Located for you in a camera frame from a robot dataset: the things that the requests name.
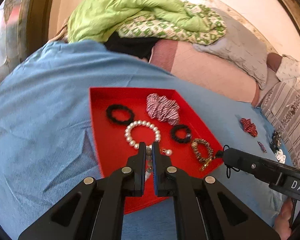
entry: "pearl bracelet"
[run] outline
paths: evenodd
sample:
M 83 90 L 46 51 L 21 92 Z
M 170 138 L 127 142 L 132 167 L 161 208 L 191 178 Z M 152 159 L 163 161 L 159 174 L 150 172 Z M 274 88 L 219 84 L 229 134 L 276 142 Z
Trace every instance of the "pearl bracelet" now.
M 145 127 L 149 127 L 152 131 L 154 131 L 154 134 L 155 134 L 155 141 L 156 142 L 160 142 L 161 140 L 161 134 L 160 134 L 160 131 L 158 129 L 158 127 L 156 127 L 153 123 L 150 123 L 150 122 L 147 122 L 147 121 L 142 121 L 142 120 L 138 120 L 138 121 L 134 121 L 132 122 L 131 124 L 129 124 L 126 128 L 126 130 L 124 131 L 125 134 L 125 138 L 126 138 L 126 141 L 129 143 L 129 145 L 133 148 L 135 148 L 136 150 L 139 149 L 139 144 L 133 140 L 133 138 L 131 137 L 131 130 L 136 127 L 136 126 L 145 126 Z M 165 153 L 165 155 L 167 156 L 170 156 L 172 154 L 172 150 L 166 150 L 164 149 L 163 152 Z

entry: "finger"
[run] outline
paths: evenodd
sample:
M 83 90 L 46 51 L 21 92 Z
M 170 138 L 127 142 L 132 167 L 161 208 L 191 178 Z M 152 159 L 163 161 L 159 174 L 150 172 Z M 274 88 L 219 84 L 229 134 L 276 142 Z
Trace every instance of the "finger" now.
M 288 221 L 291 218 L 291 215 L 292 215 L 291 211 L 286 211 L 279 214 L 279 216 L 285 221 Z
M 287 198 L 284 201 L 284 203 L 283 203 L 283 205 L 282 205 L 282 207 L 280 209 L 280 214 L 283 214 L 285 212 L 292 213 L 292 208 L 293 208 L 293 202 L 292 202 L 291 198 Z
M 289 219 L 287 217 L 278 216 L 274 222 L 274 230 L 279 234 L 281 240 L 287 240 L 292 233 L 291 228 L 289 228 Z

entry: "red polka dot scrunchie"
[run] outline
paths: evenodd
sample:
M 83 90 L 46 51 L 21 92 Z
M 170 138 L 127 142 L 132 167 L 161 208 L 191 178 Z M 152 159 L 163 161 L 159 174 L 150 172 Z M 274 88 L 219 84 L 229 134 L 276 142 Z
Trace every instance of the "red polka dot scrunchie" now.
M 254 123 L 251 123 L 251 119 L 241 118 L 240 123 L 242 124 L 243 130 L 248 132 L 253 137 L 258 135 L 257 128 Z
M 175 100 L 169 100 L 166 96 L 159 97 L 156 93 L 147 96 L 146 111 L 151 119 L 157 118 L 160 122 L 177 125 L 179 108 Z

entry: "metal pin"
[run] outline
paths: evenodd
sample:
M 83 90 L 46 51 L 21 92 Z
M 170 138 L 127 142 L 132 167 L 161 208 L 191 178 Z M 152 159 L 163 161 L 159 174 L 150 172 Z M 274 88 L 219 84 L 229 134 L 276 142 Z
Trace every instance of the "metal pin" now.
M 123 167 L 121 169 L 122 173 L 130 173 L 132 171 L 132 169 L 130 167 Z
M 213 183 L 216 182 L 216 179 L 214 177 L 212 177 L 212 176 L 207 176 L 205 178 L 205 181 L 206 181 L 206 183 L 213 184 Z
M 84 184 L 86 185 L 89 185 L 93 182 L 93 178 L 92 177 L 86 177 L 84 180 L 83 180 Z
M 174 166 L 170 166 L 167 168 L 167 172 L 169 173 L 175 173 L 177 171 L 177 168 Z

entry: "black hair tie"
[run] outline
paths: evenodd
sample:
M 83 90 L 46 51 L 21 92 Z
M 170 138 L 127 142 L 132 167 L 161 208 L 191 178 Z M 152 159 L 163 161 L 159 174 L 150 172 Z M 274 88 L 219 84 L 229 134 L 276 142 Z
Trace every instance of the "black hair tie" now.
M 130 114 L 130 118 L 126 121 L 120 121 L 120 120 L 118 120 L 118 119 L 116 119 L 115 117 L 112 116 L 112 111 L 113 110 L 125 110 Z M 124 105 L 110 105 L 110 106 L 108 106 L 108 108 L 106 110 L 106 114 L 107 114 L 107 117 L 112 122 L 117 123 L 117 124 L 121 124 L 121 125 L 129 125 L 134 120 L 134 113 L 132 112 L 131 109 L 129 109 L 128 107 L 126 107 Z
M 176 136 L 176 132 L 178 130 L 181 130 L 181 129 L 186 129 L 186 137 L 184 137 L 183 139 L 182 138 L 179 138 L 178 136 Z M 175 125 L 171 131 L 170 131 L 170 134 L 171 134 L 171 138 L 174 139 L 176 142 L 178 143 L 188 143 L 190 142 L 191 140 L 191 130 L 190 128 L 185 125 L 185 124 L 177 124 Z

